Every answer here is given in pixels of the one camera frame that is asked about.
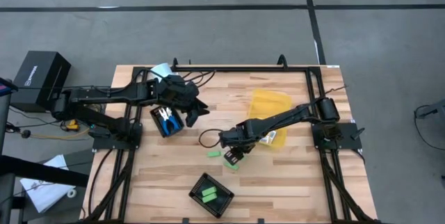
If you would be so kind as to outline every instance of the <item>yellow plastic bag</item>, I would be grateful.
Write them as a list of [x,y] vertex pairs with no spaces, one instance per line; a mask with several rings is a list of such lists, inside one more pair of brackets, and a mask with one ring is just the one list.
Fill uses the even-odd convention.
[[[267,91],[262,89],[255,89],[253,91],[252,103],[249,108],[249,119],[258,118],[265,119],[282,113],[291,109],[292,99],[290,96],[277,93],[273,91]],[[286,142],[286,129],[276,130],[276,135],[272,143],[265,143],[260,141],[259,143],[268,145],[271,147],[282,147]]]

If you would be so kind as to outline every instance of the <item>wooden tabletop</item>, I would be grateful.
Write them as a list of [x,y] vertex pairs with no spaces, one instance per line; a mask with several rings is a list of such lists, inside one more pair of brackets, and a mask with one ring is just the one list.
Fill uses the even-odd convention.
[[[132,65],[117,66],[112,86],[125,86],[132,70]],[[343,86],[337,66],[321,66],[321,72],[326,91]],[[309,101],[303,73],[218,72],[200,88],[198,96],[209,105],[210,114],[199,117],[192,128],[184,127],[178,134],[162,138],[149,114],[152,107],[143,109],[144,134],[134,160],[126,222],[180,223],[182,218],[190,218],[192,223],[256,223],[258,218],[267,223],[330,222],[321,163],[309,123],[288,127],[286,144],[280,150],[257,145],[247,159],[238,163],[237,171],[223,166],[222,157],[207,158],[209,149],[199,145],[197,137],[205,129],[230,129],[246,120],[255,88],[285,93],[291,96],[293,106]],[[336,102],[341,121],[352,120],[346,91],[338,90],[329,96]],[[109,104],[106,112],[121,117],[124,109],[124,104]],[[217,141],[216,134],[209,134],[203,141]],[[105,153],[95,155],[87,192]],[[109,189],[115,154],[116,151],[110,154],[99,172],[93,208]],[[346,188],[365,213],[377,218],[363,161],[348,150],[340,151],[339,156]],[[214,218],[188,196],[204,172],[235,194],[221,219]],[[334,194],[341,218],[336,189]],[[118,215],[120,190],[116,196],[114,217]],[[88,209],[88,193],[83,207]]]

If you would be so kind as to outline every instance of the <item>green object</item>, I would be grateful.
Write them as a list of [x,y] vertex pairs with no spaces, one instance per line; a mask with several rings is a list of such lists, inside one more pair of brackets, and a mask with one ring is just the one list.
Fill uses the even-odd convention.
[[218,196],[216,196],[216,193],[211,193],[206,197],[202,198],[203,203],[208,203],[209,201],[215,200]]
[[219,156],[221,156],[221,152],[219,152],[219,151],[207,153],[207,157],[219,157]]
[[212,186],[209,189],[203,190],[202,191],[202,196],[208,196],[211,193],[216,193],[216,187]]
[[238,165],[230,165],[230,163],[228,163],[228,162],[224,162],[224,166],[227,166],[228,168],[230,168],[230,169],[233,169],[233,170],[238,170],[239,169],[239,166]]

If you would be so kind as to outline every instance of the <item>gray floor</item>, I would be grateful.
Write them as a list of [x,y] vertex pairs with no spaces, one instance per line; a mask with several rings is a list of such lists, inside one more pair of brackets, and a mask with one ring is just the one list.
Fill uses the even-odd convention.
[[[306,0],[0,0],[0,7],[296,3]],[[315,4],[445,3],[445,0],[314,0]],[[379,219],[443,223],[445,152],[424,145],[412,112],[445,97],[445,10],[317,11],[327,64],[340,65],[363,135]],[[307,11],[0,13],[0,74],[13,78],[28,50],[59,51],[73,64],[69,84],[109,85],[117,64],[316,64]],[[10,113],[17,124],[34,122]],[[435,117],[419,123],[445,147]],[[59,134],[56,127],[36,129]],[[30,161],[89,149],[90,141],[8,136],[4,153]],[[33,223],[73,221],[78,211]]]

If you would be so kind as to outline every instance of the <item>pliers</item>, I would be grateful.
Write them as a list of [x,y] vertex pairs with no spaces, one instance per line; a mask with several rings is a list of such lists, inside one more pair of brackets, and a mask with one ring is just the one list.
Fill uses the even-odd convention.
[[159,114],[162,116],[162,129],[166,135],[170,135],[170,131],[168,130],[168,122],[173,124],[173,130],[179,130],[181,127],[179,126],[176,118],[172,115],[172,110],[170,108],[160,108],[158,110]]

